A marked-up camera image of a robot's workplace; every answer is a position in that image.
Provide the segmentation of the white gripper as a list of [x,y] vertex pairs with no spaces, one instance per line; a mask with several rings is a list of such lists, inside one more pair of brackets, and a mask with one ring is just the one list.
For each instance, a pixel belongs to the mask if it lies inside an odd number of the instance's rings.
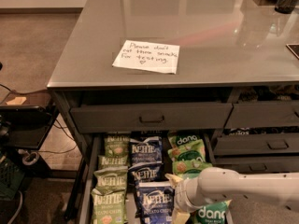
[[197,193],[198,183],[194,179],[182,180],[181,177],[173,174],[164,175],[170,182],[170,186],[175,189],[174,206],[171,224],[186,224],[191,212],[198,209],[195,199],[199,197]]

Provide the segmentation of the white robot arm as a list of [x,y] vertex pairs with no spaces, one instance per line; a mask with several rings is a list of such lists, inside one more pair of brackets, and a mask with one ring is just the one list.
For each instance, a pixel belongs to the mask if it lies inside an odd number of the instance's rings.
[[202,206],[234,196],[299,211],[299,173],[246,175],[219,167],[204,169],[197,177],[182,179],[166,174],[175,190],[172,224],[185,224]]

